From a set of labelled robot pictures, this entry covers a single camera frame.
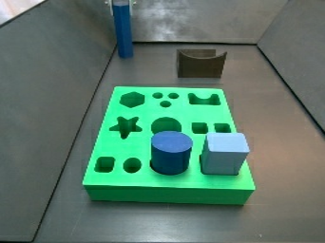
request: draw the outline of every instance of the square hole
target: square hole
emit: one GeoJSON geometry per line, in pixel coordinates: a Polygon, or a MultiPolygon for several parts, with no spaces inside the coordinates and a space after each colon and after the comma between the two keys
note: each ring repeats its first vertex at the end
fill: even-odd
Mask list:
{"type": "Polygon", "coordinates": [[[192,122],[191,123],[191,131],[195,134],[207,134],[208,126],[203,122],[192,122]]]}
{"type": "Polygon", "coordinates": [[[215,123],[213,131],[215,133],[231,133],[229,125],[227,123],[215,123]]]}
{"type": "Polygon", "coordinates": [[[114,162],[113,157],[100,157],[96,160],[94,172],[98,172],[98,173],[110,172],[112,168],[113,168],[113,162],[114,162]]]}

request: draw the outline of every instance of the gray floor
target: gray floor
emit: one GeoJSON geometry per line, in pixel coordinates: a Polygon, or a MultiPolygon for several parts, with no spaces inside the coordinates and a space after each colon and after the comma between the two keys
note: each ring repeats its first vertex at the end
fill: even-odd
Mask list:
{"type": "Polygon", "coordinates": [[[325,140],[287,87],[250,46],[136,45],[113,54],[36,242],[323,241],[325,140]],[[179,80],[176,48],[227,51],[221,80],[179,80]],[[90,202],[81,186],[86,160],[116,85],[223,88],[246,134],[256,191],[237,206],[90,202]]]}

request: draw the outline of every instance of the blue cylinder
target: blue cylinder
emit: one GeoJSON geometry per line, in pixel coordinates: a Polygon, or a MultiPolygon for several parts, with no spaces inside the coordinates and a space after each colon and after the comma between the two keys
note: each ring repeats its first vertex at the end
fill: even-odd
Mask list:
{"type": "Polygon", "coordinates": [[[112,14],[116,35],[117,55],[121,58],[133,57],[130,32],[129,2],[112,0],[112,14]]]}
{"type": "Polygon", "coordinates": [[[151,138],[151,167],[163,175],[176,175],[188,166],[191,138],[173,131],[163,131],[151,138]]]}

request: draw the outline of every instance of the arch-shaped block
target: arch-shaped block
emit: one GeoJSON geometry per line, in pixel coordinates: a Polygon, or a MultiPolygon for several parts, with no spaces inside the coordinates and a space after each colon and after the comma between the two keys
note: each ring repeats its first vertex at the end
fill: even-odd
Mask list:
{"type": "Polygon", "coordinates": [[[177,49],[179,78],[220,78],[227,52],[213,49],[177,49]]]}

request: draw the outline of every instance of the light blue cube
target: light blue cube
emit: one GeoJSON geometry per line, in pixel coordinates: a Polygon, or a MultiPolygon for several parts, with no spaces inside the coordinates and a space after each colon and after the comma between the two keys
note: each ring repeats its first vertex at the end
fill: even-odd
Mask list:
{"type": "Polygon", "coordinates": [[[201,173],[207,175],[237,175],[248,154],[241,133],[208,133],[200,155],[201,173]]]}

